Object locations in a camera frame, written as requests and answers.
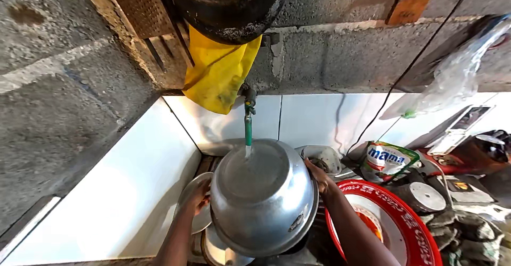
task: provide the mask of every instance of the white tiled wall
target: white tiled wall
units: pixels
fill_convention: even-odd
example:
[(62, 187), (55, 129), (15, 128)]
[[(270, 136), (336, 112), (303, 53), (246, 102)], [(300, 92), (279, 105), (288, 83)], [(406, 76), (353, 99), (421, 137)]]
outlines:
[(160, 98), (2, 266), (156, 255), (200, 158)]
[[(282, 98), (280, 140), (298, 147), (328, 145), (345, 153), (355, 143), (380, 109), (386, 93), (284, 95)], [(403, 94), (391, 94), (386, 107)], [(362, 136), (364, 141), (380, 138), (397, 117), (376, 119)]]
[[(280, 139), (292, 147), (328, 145), (345, 153), (373, 119), (385, 96), (386, 93), (258, 96), (253, 137)], [(352, 158), (360, 154), (361, 148), (357, 149), (357, 146), (368, 140), (380, 139), (400, 146), (417, 144), (422, 138), (436, 133), (437, 126), (472, 104), (498, 106), (470, 133), (511, 127), (507, 123), (511, 119), (507, 111), (511, 93), (477, 93), (465, 103), (446, 110), (412, 119), (399, 118), (395, 110), (410, 96), (414, 95), (391, 94), (379, 117), (353, 148), (354, 152), (352, 149)], [(242, 97), (226, 116), (209, 112), (184, 96), (169, 96), (165, 100), (202, 152), (222, 156), (234, 144), (244, 143)]]
[[(238, 97), (228, 115), (210, 112), (185, 96), (165, 96), (165, 101), (179, 118), (201, 152), (224, 156), (233, 145), (245, 143), (244, 97)], [(280, 95), (259, 95), (252, 116), (253, 138), (278, 138)]]

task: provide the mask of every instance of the aluminum pot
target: aluminum pot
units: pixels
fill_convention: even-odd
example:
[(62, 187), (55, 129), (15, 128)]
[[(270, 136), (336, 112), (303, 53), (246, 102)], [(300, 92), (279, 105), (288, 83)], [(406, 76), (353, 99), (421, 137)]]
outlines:
[(319, 201), (317, 183), (300, 155), (274, 139), (230, 151), (211, 184), (212, 220), (231, 249), (247, 257), (282, 253), (309, 230)]

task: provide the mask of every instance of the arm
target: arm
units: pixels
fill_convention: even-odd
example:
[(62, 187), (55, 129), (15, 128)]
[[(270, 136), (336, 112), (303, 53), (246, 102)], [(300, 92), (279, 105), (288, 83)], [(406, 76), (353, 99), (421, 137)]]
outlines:
[(355, 213), (342, 191), (324, 171), (305, 159), (319, 186), (350, 265), (399, 266), (399, 262)]
[(154, 259), (154, 266), (185, 266), (188, 260), (188, 242), (192, 231), (193, 217), (209, 203), (206, 192), (209, 182), (203, 181), (181, 207), (170, 225), (162, 247)]

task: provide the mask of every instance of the yellow rag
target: yellow rag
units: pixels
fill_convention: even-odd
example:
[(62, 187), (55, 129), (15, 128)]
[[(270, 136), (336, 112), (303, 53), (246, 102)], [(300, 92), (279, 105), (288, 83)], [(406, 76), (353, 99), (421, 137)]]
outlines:
[(189, 32), (195, 67), (188, 67), (182, 91), (203, 108), (227, 114), (256, 59), (262, 35), (247, 44), (231, 46), (206, 38), (192, 26)]

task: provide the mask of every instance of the green pipe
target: green pipe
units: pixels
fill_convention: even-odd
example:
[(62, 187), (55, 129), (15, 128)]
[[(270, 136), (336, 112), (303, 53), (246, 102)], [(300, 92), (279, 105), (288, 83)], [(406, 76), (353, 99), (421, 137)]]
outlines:
[(245, 116), (245, 145), (252, 145), (252, 117), (250, 113)]

